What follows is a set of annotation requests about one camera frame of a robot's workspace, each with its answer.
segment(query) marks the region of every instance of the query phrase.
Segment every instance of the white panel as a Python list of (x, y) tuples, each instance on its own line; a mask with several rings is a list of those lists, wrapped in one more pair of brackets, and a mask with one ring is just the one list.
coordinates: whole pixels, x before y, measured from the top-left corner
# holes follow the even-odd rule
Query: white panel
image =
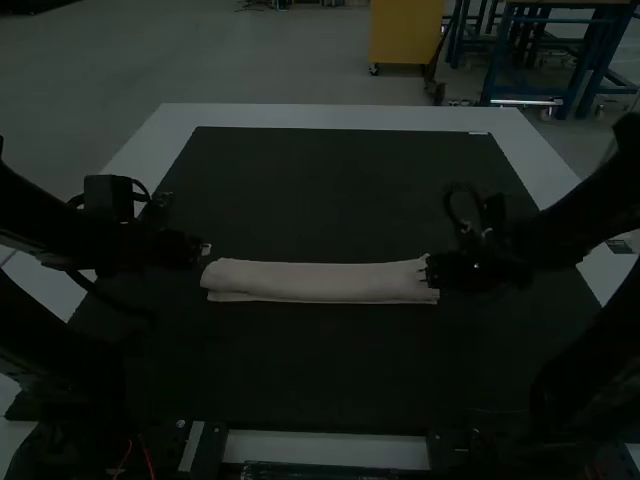
[(244, 463), (247, 460), (429, 469), (424, 437), (230, 431), (224, 461)]

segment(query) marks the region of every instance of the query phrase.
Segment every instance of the red wire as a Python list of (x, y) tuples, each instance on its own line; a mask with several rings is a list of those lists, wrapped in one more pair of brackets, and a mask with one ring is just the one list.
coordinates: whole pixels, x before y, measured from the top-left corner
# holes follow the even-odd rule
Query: red wire
[(131, 441), (131, 439), (129, 439), (129, 448), (127, 448), (127, 452), (124, 454), (124, 457), (122, 457), (122, 460), (120, 460), (120, 465), (118, 465), (118, 469), (116, 470), (116, 474), (113, 476), (113, 480), (117, 480), (118, 475), (120, 475), (120, 470), (122, 470), (124, 462), (126, 462), (127, 458), (129, 458), (129, 454), (131, 453), (132, 448), (133, 442)]
[(144, 446), (144, 440), (142, 438), (142, 434), (138, 435), (138, 439), (140, 440), (140, 446), (142, 447), (144, 458), (147, 459), (147, 466), (149, 467), (149, 474), (151, 474), (151, 480), (156, 480), (156, 474), (153, 471), (153, 464), (151, 463), (151, 455), (149, 455), (149, 450), (147, 450), (147, 447)]

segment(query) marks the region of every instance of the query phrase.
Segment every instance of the caster wheel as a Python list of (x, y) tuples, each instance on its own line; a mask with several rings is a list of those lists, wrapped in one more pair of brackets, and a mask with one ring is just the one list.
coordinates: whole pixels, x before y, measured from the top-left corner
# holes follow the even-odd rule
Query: caster wheel
[(555, 112), (553, 107), (543, 108), (542, 110), (540, 110), (540, 120), (542, 120), (543, 122), (548, 122), (553, 118), (554, 113)]
[(604, 105), (596, 105), (596, 109), (593, 113), (596, 117), (596, 120), (602, 120), (605, 116)]

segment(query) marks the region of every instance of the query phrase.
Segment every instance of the white table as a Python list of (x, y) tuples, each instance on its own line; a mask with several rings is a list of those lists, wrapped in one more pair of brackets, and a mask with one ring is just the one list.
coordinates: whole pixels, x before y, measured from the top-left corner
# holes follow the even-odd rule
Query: white table
[[(553, 204), (579, 183), (578, 177), (519, 111), (497, 108), (164, 104), (102, 173), (137, 178), (154, 191), (199, 126), (490, 132), (539, 208)], [(635, 255), (614, 255), (601, 245), (578, 269), (598, 301), (604, 304), (635, 260)], [(4, 270), (64, 321), (69, 320), (84, 297), (84, 291), (66, 275), (47, 270), (22, 253), (10, 258)], [(18, 390), (12, 381), (0, 377), (0, 409), (6, 410)], [(29, 423), (11, 424), (4, 420), (0, 423), (0, 474), (4, 475), (13, 452), (32, 428)], [(189, 464), (189, 452), (192, 453), (196, 443), (190, 442), (185, 465)], [(225, 461), (237, 463), (249, 459), (404, 469), (428, 467), (426, 445), (416, 437), (231, 432)]]

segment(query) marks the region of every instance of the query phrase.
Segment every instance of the table leg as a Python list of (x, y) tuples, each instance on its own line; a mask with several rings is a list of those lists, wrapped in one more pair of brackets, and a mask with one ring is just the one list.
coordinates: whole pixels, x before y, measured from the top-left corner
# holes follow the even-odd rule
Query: table leg
[[(538, 7), (530, 7), (527, 14), (528, 19), (536, 18), (538, 15)], [(525, 23), (522, 26), (522, 34), (520, 35), (520, 43), (516, 47), (515, 54), (513, 56), (513, 64), (516, 66), (522, 65), (524, 56), (527, 54), (529, 48), (529, 38), (531, 37), (531, 31), (533, 30), (533, 23)]]
[(591, 38), (588, 39), (589, 41), (584, 43), (582, 54), (578, 59), (576, 68), (573, 71), (571, 80), (569, 81), (569, 87), (567, 88), (567, 92), (565, 93), (564, 97), (562, 97), (563, 104), (558, 109), (558, 113), (556, 114), (556, 118), (558, 120), (564, 120), (569, 115), (569, 112), (571, 111), (571, 107), (573, 106), (573, 102), (578, 96), (578, 91), (580, 90), (580, 86), (584, 81), (584, 77), (587, 73), (587, 70), (593, 64), (594, 58), (599, 49), (599, 45), (601, 45), (602, 42), (606, 41), (607, 35), (605, 34), (608, 31), (607, 29), (608, 25), (607, 24), (591, 24), (591, 25), (596, 28), (592, 30)]
[(630, 3), (629, 5), (611, 7), (614, 15), (616, 13), (619, 15), (618, 20), (608, 29), (609, 35), (607, 35), (606, 38), (602, 39), (602, 45), (605, 45), (605, 47), (601, 51), (601, 56), (598, 60), (598, 64), (596, 65), (596, 68), (594, 68), (593, 73), (591, 74), (591, 78), (589, 79), (589, 83), (587, 84), (584, 94), (582, 95), (582, 99), (578, 104), (576, 117), (584, 118), (589, 113), (589, 110), (593, 105), (593, 100), (596, 98), (598, 89), (602, 84), (602, 79), (609, 70), (611, 60), (613, 59), (613, 56), (618, 49), (618, 45), (620, 45), (620, 41), (622, 40), (624, 32), (629, 26), (629, 22), (631, 21), (631, 18), (633, 17), (637, 6), (638, 2), (636, 1)]
[(496, 48), (493, 53), (493, 59), (487, 76), (484, 78), (484, 86), (482, 87), (482, 95), (480, 97), (481, 105), (489, 105), (491, 98), (493, 97), (493, 88), (496, 84), (496, 77), (504, 62), (505, 50), (507, 48), (507, 39), (509, 36), (509, 26), (511, 25), (511, 19), (515, 11), (515, 6), (512, 3), (507, 3), (504, 7), (504, 13), (502, 15), (502, 21), (498, 27), (498, 38), (496, 39)]
[(536, 24), (533, 31), (531, 48), (529, 49), (529, 55), (527, 56), (527, 63), (525, 65), (526, 68), (533, 68), (536, 64), (538, 52), (540, 51), (540, 42), (542, 40), (542, 35), (544, 35), (544, 31), (547, 27), (547, 24), (544, 23), (544, 20), (547, 20), (549, 18), (549, 15), (551, 15), (551, 8), (545, 7), (540, 9), (540, 15), (538, 15), (538, 18), (542, 21)]
[(480, 3), (480, 10), (478, 10), (478, 18), (476, 19), (476, 36), (480, 35), (482, 29), (482, 22), (484, 21), (484, 12), (487, 9), (487, 2), (489, 0), (482, 0)]
[[(516, 17), (524, 17), (524, 12), (527, 7), (517, 7), (516, 8)], [(513, 22), (513, 26), (511, 27), (511, 33), (509, 33), (509, 45), (515, 45), (518, 36), (520, 35), (520, 30), (522, 30), (522, 23)]]
[(462, 0), (462, 8), (458, 17), (458, 30), (456, 32), (456, 43), (453, 46), (453, 57), (451, 58), (451, 68), (454, 70), (460, 64), (460, 57), (464, 51), (464, 36), (467, 29), (467, 16), (469, 15), (469, 6), (471, 0)]
[(459, 27), (459, 19), (460, 19), (460, 5), (462, 4), (462, 0), (456, 0), (456, 5), (453, 9), (453, 15), (449, 22), (454, 22), (451, 26), (451, 31), (449, 32), (449, 45), (447, 46), (447, 56), (445, 61), (447, 63), (451, 63), (453, 59), (453, 54), (456, 46), (456, 35)]
[(498, 0), (491, 0), (491, 6), (489, 7), (489, 18), (487, 18), (487, 27), (484, 33), (491, 35), (493, 32), (493, 23), (496, 21), (496, 10), (498, 9)]

